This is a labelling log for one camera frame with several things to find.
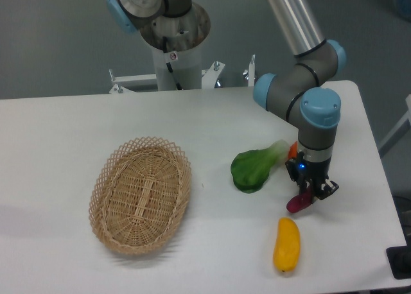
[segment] wicker basket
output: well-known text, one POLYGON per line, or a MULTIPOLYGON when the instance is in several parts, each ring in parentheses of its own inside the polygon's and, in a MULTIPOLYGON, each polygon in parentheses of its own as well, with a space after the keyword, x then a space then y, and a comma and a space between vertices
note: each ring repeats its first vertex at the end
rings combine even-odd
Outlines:
POLYGON ((190 163, 175 143, 140 138, 120 146, 92 192, 92 231, 109 249, 144 254, 172 237, 189 200, 190 163))

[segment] metal bracket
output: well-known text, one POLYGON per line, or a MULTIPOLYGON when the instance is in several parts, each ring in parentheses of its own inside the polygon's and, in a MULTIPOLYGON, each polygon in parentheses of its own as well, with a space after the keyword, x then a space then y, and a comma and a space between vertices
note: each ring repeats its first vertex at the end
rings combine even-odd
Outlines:
MULTIPOLYGON (((217 80, 225 67, 224 63, 215 61, 209 70, 202 70, 202 89, 213 89, 216 86, 217 80)), ((123 93, 134 92, 126 89, 126 87, 146 87, 148 85, 157 85, 157 78, 155 74, 142 74, 137 76, 115 77, 112 69, 109 70, 111 84, 113 87, 110 92, 123 93)))
POLYGON ((411 129, 411 95, 408 95, 405 101, 408 111, 405 112, 403 117, 399 119, 378 145, 378 152, 381 158, 411 129))

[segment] white table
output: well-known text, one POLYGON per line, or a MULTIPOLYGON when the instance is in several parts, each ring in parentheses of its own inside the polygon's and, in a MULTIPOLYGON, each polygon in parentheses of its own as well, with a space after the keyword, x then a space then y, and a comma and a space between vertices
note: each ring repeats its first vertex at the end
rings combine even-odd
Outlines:
POLYGON ((297 194, 285 167, 252 195, 229 171, 239 152, 290 144, 297 130, 250 88, 0 101, 0 293, 326 293, 407 286, 385 249, 405 244, 357 86, 329 82, 342 119, 329 175, 340 189, 295 214, 296 270, 272 265, 277 221, 297 194), (136 137, 186 151, 192 194, 164 250, 109 252, 88 221, 109 155, 136 137))

